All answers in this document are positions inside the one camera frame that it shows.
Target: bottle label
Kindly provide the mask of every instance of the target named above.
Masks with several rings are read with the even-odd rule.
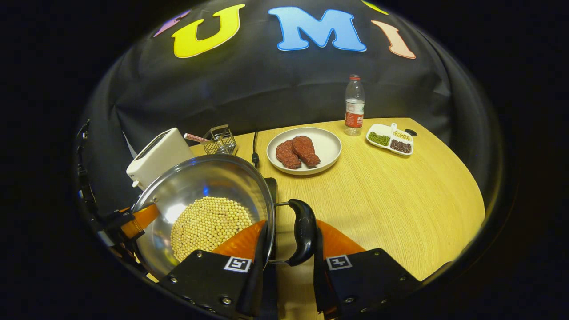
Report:
[[[346,116],[344,123],[351,128],[361,128],[364,122],[364,104],[355,104],[346,101]]]

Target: table surface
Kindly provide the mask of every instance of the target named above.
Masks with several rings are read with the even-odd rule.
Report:
[[[417,133],[411,156],[401,156],[367,142],[371,125],[391,125]],[[337,162],[315,175],[279,171],[267,158],[277,134],[301,127],[326,129],[342,142]],[[237,156],[251,162],[253,133],[235,136]],[[194,155],[205,154],[201,145]],[[308,203],[323,220],[366,250],[382,248],[418,280],[457,258],[484,220],[478,185],[462,161],[436,136],[410,118],[364,119],[362,133],[344,134],[344,121],[290,126],[258,133],[259,171],[278,183],[277,201]],[[295,250],[294,212],[277,208],[277,259]],[[279,317],[323,319],[312,286],[314,258],[290,267],[278,265]]]

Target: letter m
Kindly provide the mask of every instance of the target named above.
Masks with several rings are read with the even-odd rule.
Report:
[[[283,40],[277,44],[277,48],[280,50],[308,48],[309,42],[300,37],[301,30],[321,48],[326,46],[332,31],[334,31],[336,35],[336,39],[332,41],[334,47],[352,51],[366,50],[352,24],[354,17],[349,13],[339,10],[326,10],[319,21],[297,7],[274,8],[268,13],[276,15],[281,23]]]

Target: black handle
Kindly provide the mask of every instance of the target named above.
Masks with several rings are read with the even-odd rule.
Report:
[[[296,215],[296,220],[294,221],[296,251],[286,263],[289,266],[296,266],[305,262],[314,254],[318,226],[316,225],[314,212],[306,202],[290,199],[288,206],[294,210]]]

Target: steak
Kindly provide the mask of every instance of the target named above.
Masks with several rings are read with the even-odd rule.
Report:
[[[298,156],[292,152],[292,140],[287,140],[277,146],[277,159],[281,161],[285,168],[300,168]]]
[[[292,139],[292,152],[297,154],[308,167],[314,167],[320,163],[320,158],[314,153],[312,140],[307,136],[298,136]]]

